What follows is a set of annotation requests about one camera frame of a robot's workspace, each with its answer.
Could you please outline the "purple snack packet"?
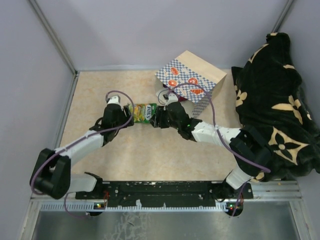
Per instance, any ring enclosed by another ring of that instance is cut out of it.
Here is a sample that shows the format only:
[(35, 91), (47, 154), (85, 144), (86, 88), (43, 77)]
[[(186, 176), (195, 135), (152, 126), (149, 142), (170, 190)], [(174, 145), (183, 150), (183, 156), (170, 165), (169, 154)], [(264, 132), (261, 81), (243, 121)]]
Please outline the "purple snack packet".
[[(164, 85), (164, 84), (162, 85), (162, 88), (163, 89), (160, 91), (158, 98), (160, 99), (160, 97), (162, 97), (164, 100), (167, 101), (169, 99), (168, 91), (169, 91), (170, 88), (168, 86)], [(186, 98), (184, 98), (181, 95), (177, 94), (175, 91), (171, 92), (170, 94), (175, 95), (179, 102), (187, 101)]]

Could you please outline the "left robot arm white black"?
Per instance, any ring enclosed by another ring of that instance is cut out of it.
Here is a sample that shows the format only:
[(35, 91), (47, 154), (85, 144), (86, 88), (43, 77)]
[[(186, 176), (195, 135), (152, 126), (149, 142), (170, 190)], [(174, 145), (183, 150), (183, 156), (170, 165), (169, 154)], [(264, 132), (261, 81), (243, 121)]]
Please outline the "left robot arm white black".
[(43, 149), (37, 158), (30, 178), (30, 187), (37, 195), (47, 195), (59, 200), (69, 193), (87, 192), (97, 199), (103, 195), (104, 186), (92, 173), (71, 174), (72, 167), (89, 153), (110, 143), (120, 129), (134, 125), (128, 105), (109, 103), (103, 117), (97, 120), (83, 136), (56, 149)]

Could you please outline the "black floral blanket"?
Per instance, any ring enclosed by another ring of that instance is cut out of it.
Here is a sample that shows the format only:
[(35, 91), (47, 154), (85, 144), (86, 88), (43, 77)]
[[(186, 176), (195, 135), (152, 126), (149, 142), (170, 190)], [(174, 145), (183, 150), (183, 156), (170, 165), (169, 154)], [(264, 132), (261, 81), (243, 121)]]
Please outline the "black floral blanket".
[(320, 129), (304, 102), (301, 75), (290, 55), (288, 34), (272, 32), (244, 67), (232, 67), (235, 109), (242, 126), (253, 126), (273, 152), (269, 182), (304, 177), (320, 169)]

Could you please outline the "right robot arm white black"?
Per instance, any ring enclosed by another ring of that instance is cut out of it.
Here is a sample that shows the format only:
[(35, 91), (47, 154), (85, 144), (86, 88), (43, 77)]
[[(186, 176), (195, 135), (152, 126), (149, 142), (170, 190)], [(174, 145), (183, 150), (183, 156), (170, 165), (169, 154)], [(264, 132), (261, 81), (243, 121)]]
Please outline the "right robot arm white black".
[(157, 106), (150, 119), (155, 128), (174, 128), (185, 140), (225, 147), (236, 160), (235, 168), (222, 182), (223, 192), (235, 198), (241, 187), (259, 173), (270, 173), (272, 150), (263, 136), (252, 126), (227, 128), (189, 117), (179, 102)]

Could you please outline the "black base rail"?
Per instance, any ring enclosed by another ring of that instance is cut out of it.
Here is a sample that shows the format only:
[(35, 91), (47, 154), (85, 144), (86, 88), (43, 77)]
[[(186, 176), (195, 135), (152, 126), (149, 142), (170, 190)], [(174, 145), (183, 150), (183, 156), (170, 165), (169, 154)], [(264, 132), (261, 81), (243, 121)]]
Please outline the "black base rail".
[(103, 200), (108, 207), (214, 207), (216, 201), (252, 199), (252, 187), (233, 189), (215, 181), (98, 181), (91, 192), (77, 192), (77, 200)]

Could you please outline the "blue checkered paper bag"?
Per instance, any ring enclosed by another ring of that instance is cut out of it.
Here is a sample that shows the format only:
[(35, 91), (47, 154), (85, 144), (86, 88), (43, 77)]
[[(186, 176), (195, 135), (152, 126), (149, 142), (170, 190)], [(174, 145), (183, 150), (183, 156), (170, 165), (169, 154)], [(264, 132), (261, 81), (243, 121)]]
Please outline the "blue checkered paper bag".
[(165, 87), (186, 99), (186, 112), (198, 117), (209, 105), (205, 92), (216, 96), (224, 83), (227, 73), (194, 53), (186, 50), (155, 73)]

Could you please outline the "green snack packet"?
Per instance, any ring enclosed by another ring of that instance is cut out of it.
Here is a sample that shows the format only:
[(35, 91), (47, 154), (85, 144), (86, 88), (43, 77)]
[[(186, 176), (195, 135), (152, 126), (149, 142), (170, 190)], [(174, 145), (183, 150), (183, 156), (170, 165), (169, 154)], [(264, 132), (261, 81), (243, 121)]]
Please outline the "green snack packet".
[(133, 114), (133, 122), (135, 124), (149, 124), (157, 108), (156, 103), (137, 103), (134, 105), (129, 103), (127, 106)]

